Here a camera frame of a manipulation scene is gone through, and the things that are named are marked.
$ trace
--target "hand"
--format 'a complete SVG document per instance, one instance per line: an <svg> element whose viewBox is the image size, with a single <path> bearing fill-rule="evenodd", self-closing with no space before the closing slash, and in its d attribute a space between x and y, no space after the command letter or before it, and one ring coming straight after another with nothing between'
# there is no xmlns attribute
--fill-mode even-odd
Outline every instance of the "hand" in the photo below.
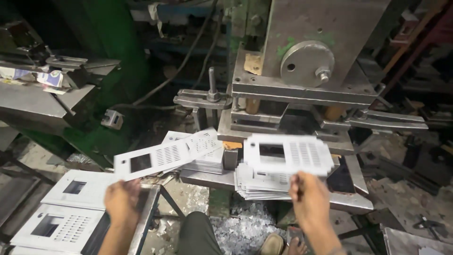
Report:
<svg viewBox="0 0 453 255"><path fill-rule="evenodd" d="M304 232L331 226L329 191L314 175L299 171L290 179L289 195L297 222Z"/></svg>
<svg viewBox="0 0 453 255"><path fill-rule="evenodd" d="M140 192L140 179L125 182L123 180L108 186L104 197L107 213L112 225L134 224L139 214L135 210Z"/></svg>

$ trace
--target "dark pants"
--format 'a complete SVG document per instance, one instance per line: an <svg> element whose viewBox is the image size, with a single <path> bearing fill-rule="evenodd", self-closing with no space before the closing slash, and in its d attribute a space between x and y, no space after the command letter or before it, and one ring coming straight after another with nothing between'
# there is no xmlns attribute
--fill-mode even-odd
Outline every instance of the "dark pants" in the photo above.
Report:
<svg viewBox="0 0 453 255"><path fill-rule="evenodd" d="M187 215L179 232L178 255L222 255L206 214L194 211Z"/></svg>

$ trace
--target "metal disc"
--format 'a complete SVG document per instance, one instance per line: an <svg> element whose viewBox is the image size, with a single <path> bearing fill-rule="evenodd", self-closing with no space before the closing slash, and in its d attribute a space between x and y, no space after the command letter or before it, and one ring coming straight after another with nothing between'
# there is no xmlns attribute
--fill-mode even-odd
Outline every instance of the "metal disc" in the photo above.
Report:
<svg viewBox="0 0 453 255"><path fill-rule="evenodd" d="M333 72L335 58L327 45L318 41L304 41L291 47L283 56L280 74L288 85L317 87L322 81L316 70L326 67Z"/></svg>

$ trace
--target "round hole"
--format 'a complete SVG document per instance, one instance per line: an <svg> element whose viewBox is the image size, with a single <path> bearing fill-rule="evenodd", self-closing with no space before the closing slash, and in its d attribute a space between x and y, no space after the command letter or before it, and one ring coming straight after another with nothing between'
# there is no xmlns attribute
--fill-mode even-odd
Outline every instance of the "round hole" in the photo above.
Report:
<svg viewBox="0 0 453 255"><path fill-rule="evenodd" d="M288 71L292 72L294 71L294 69L296 69L296 65L295 64L289 64L287 67Z"/></svg>

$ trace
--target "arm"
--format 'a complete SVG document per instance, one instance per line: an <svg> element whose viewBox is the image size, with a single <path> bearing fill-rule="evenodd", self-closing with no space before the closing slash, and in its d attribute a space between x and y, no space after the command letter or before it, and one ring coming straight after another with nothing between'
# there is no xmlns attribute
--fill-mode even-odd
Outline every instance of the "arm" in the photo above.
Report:
<svg viewBox="0 0 453 255"><path fill-rule="evenodd" d="M329 192L315 176L298 172L291 177L289 195L297 222L316 255L346 255L329 222Z"/></svg>
<svg viewBox="0 0 453 255"><path fill-rule="evenodd" d="M139 220L135 210L140 180L119 181L106 190L104 203L110 216L110 228L98 255L126 255Z"/></svg>

